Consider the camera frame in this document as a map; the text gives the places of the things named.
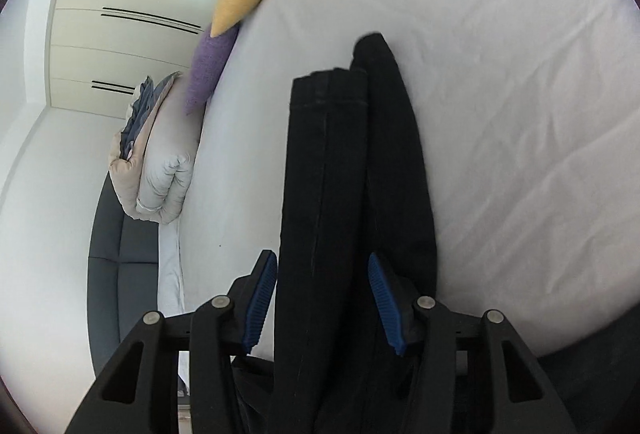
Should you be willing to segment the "black denim pants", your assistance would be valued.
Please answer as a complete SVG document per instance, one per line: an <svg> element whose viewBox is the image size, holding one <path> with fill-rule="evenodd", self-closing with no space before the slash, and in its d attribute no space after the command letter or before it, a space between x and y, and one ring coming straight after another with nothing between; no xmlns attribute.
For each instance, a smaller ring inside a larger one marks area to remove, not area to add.
<svg viewBox="0 0 640 434"><path fill-rule="evenodd" d="M292 86L274 358L233 367L252 433L396 433L416 360L388 344L376 256L413 298L434 295L434 217L416 117L382 35L346 69Z"/></svg>

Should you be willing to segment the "dark grey upholstered headboard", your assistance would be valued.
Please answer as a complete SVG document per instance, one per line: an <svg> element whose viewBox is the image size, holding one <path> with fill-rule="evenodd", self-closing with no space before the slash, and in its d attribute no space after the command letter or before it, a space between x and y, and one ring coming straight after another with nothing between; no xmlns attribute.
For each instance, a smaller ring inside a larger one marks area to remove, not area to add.
<svg viewBox="0 0 640 434"><path fill-rule="evenodd" d="M128 216L106 176L88 251L87 327L95 373L142 315L157 309L157 279L158 225Z"/></svg>

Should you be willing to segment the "folded beige grey duvet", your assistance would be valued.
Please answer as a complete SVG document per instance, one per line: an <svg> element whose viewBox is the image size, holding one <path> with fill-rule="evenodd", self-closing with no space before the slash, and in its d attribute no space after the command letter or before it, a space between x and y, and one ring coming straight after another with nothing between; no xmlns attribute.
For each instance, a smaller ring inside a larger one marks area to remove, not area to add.
<svg viewBox="0 0 640 434"><path fill-rule="evenodd" d="M179 217L191 185L204 110L186 110L189 77L169 80L132 143L120 153L121 134L112 140L108 174L116 198L134 220L167 225Z"/></svg>

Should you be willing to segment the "purple cushion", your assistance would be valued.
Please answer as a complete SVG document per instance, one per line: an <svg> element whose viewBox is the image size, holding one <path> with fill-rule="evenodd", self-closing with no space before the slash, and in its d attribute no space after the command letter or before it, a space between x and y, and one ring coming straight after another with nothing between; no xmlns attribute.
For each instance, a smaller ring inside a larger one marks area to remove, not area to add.
<svg viewBox="0 0 640 434"><path fill-rule="evenodd" d="M241 24L235 24L220 35L211 36L208 27L203 33L193 56L190 80L186 90L186 113L203 107L215 93L224 67L240 33Z"/></svg>

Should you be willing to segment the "cream built-in wardrobe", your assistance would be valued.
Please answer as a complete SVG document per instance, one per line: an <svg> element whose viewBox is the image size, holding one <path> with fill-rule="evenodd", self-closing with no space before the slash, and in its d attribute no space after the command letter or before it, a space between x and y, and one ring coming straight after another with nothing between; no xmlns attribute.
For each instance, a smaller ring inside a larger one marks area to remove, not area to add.
<svg viewBox="0 0 640 434"><path fill-rule="evenodd" d="M54 108L121 118L145 79L189 70L216 0L55 0L48 87Z"/></svg>

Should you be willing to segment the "white bed sheet mattress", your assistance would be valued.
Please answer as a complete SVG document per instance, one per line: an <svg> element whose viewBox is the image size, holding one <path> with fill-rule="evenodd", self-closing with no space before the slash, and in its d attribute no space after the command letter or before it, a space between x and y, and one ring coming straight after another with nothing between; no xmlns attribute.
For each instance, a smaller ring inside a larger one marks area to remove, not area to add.
<svg viewBox="0 0 640 434"><path fill-rule="evenodd" d="M416 120L437 296L502 310L538 354L639 301L634 0L262 0L204 119L180 220L183 307L277 249L294 79L380 32Z"/></svg>

